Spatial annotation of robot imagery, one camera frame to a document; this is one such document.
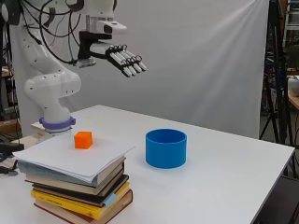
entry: floor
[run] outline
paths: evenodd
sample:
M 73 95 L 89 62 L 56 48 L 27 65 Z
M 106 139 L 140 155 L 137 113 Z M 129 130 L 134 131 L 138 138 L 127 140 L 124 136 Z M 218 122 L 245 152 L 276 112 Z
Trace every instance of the floor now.
M 292 109 L 291 111 L 291 124 L 292 124 L 292 133 L 293 136 L 295 136 L 295 122 L 296 122 L 296 117 L 297 117 L 297 110 Z M 260 132 L 263 130 L 263 127 L 265 125 L 265 123 L 267 122 L 267 117 L 265 116 L 261 116 L 261 121 L 260 121 Z M 263 136 L 263 140 L 264 141 L 269 141 L 269 142 L 275 142 L 275 136 L 274 136 L 274 132 L 273 132 L 273 126 L 272 126 L 272 122 L 269 123 L 269 126 Z M 299 160 L 299 150 L 297 150 L 296 152 L 297 158 Z

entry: white backdrop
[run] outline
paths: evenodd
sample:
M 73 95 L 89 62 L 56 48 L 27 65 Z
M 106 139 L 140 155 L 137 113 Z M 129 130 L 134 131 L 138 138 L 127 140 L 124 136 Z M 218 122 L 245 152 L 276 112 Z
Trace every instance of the white backdrop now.
M 108 105 L 257 137 L 268 1 L 120 0 L 116 20 L 129 32 L 115 40 L 140 54 L 149 71 L 126 78 L 104 61 L 73 67 L 81 74 L 82 90 L 63 103 L 71 111 Z M 62 24 L 59 33 L 66 27 Z M 17 93 L 27 135 L 42 114 L 24 95 L 25 80 L 36 73 L 24 63 L 15 38 Z M 69 57 L 66 40 L 57 40 L 55 48 Z

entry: white table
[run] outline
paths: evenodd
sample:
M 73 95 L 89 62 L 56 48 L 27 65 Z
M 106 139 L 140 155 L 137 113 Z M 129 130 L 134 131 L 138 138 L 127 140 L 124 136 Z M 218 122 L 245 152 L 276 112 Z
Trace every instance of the white table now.
M 74 132 L 98 132 L 133 141 L 126 156 L 134 203 L 110 223 L 250 224 L 293 153 L 293 148 L 165 119 L 95 106 L 73 114 Z M 174 128 L 188 135 L 188 161 L 174 170 L 145 162 L 145 135 Z M 0 176 L 0 222 L 64 223 L 33 206 L 24 175 Z

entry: orange cube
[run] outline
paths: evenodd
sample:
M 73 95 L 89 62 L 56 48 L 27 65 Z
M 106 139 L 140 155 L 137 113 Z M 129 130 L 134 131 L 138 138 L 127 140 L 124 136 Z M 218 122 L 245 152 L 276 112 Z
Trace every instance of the orange cube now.
M 91 132 L 78 132 L 75 135 L 75 148 L 89 149 L 93 144 Z

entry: stack of books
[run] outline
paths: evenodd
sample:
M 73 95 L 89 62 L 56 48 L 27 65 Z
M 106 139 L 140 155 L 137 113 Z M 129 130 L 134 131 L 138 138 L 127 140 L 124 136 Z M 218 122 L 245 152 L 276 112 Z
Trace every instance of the stack of books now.
M 28 161 L 19 161 L 19 169 L 33 184 L 36 207 L 69 223 L 104 224 L 133 201 L 124 161 L 113 161 L 92 183 Z

